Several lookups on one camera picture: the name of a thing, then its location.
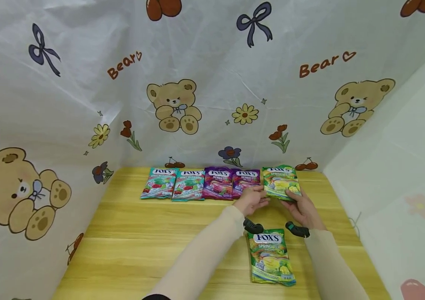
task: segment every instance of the purple candy bag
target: purple candy bag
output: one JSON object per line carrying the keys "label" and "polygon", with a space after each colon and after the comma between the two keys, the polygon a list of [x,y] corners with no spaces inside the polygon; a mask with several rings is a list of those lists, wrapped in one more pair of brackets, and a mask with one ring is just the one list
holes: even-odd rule
{"label": "purple candy bag", "polygon": [[227,167],[208,167],[204,169],[204,172],[203,198],[232,200],[233,173],[231,169]]}
{"label": "purple candy bag", "polygon": [[260,185],[261,177],[259,170],[232,169],[232,197],[239,199],[242,191],[250,186]]}

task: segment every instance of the bow print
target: bow print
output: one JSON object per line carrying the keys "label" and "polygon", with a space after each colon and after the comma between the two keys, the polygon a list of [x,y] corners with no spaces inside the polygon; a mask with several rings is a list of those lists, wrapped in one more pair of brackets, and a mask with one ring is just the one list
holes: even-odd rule
{"label": "bow print", "polygon": [[361,107],[358,107],[358,108],[357,107],[351,107],[351,108],[349,108],[349,110],[347,112],[350,113],[349,115],[351,117],[354,117],[355,113],[362,114],[362,113],[365,113],[367,110],[368,110],[367,108],[365,108],[364,106],[361,106]]}
{"label": "bow print", "polygon": [[49,48],[45,48],[45,42],[44,42],[44,35],[41,31],[41,29],[39,28],[38,25],[36,25],[35,23],[32,23],[32,32],[34,34],[34,37],[36,39],[36,42],[38,42],[38,46],[36,45],[29,45],[29,55],[31,56],[32,60],[35,61],[36,63],[43,65],[44,64],[44,57],[46,57],[46,60],[49,64],[49,66],[51,67],[52,71],[59,77],[60,76],[60,72],[58,69],[56,69],[56,67],[53,65],[51,59],[48,56],[48,53],[51,55],[54,55],[58,60],[61,61],[60,56],[56,53],[56,51],[49,49]]}
{"label": "bow print", "polygon": [[[265,12],[261,13],[260,15],[258,15],[258,13],[261,10],[266,10]],[[254,10],[254,14],[253,14],[253,18],[251,19],[248,15],[244,14],[240,15],[237,18],[236,21],[236,27],[240,30],[240,31],[244,31],[247,28],[249,28],[249,26],[251,26],[251,28],[249,29],[249,33],[247,35],[247,45],[249,46],[249,48],[251,48],[251,46],[254,46],[254,42],[253,42],[253,35],[254,35],[254,29],[255,29],[255,24],[257,25],[257,27],[259,29],[261,29],[264,34],[266,34],[266,38],[267,41],[272,40],[273,38],[273,34],[271,32],[271,30],[269,29],[269,27],[262,25],[261,23],[259,23],[260,21],[262,21],[264,18],[266,18],[267,16],[269,16],[271,13],[271,4],[269,2],[264,2],[262,4],[260,4],[256,10]]]}
{"label": "bow print", "polygon": [[181,111],[187,109],[187,107],[188,106],[186,104],[181,104],[178,107],[173,107],[172,112],[173,113],[178,112],[178,114],[181,114]]}
{"label": "bow print", "polygon": [[36,198],[41,199],[41,196],[45,196],[44,194],[41,194],[41,190],[43,189],[43,183],[40,180],[34,180],[32,183],[32,194],[29,196],[29,199],[35,201]]}

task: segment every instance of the black device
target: black device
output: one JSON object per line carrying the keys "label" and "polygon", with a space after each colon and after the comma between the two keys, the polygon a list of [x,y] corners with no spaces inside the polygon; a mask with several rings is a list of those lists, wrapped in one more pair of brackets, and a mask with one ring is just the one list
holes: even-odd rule
{"label": "black device", "polygon": [[248,231],[248,233],[252,233],[252,234],[260,234],[260,233],[263,233],[264,231],[263,225],[254,224],[254,222],[248,218],[244,219],[243,226],[244,226],[244,229]]}
{"label": "black device", "polygon": [[294,234],[297,237],[307,238],[307,237],[310,236],[309,229],[307,227],[296,226],[291,221],[286,223],[286,228],[287,228],[287,230],[289,230],[292,234]]}

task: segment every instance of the purple flower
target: purple flower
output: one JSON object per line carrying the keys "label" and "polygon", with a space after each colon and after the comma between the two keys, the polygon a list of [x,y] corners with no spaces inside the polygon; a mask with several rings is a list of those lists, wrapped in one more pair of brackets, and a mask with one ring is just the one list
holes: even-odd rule
{"label": "purple flower", "polygon": [[93,168],[92,170],[92,176],[94,177],[94,180],[97,184],[102,183],[104,180],[104,171],[107,169],[108,163],[107,161],[103,162],[101,165],[98,165]]}
{"label": "purple flower", "polygon": [[218,152],[219,156],[223,159],[231,159],[231,158],[238,158],[241,153],[241,149],[232,147],[226,147],[224,150],[221,150]]}

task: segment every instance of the beige arm sleeve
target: beige arm sleeve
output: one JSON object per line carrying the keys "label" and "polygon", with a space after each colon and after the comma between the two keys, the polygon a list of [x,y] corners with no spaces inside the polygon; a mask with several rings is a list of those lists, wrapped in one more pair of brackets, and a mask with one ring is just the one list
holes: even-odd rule
{"label": "beige arm sleeve", "polygon": [[150,294],[171,300],[195,300],[234,241],[244,233],[244,215],[228,206],[178,256]]}
{"label": "beige arm sleeve", "polygon": [[339,253],[333,234],[310,230],[305,239],[322,300],[368,300],[364,288]]}

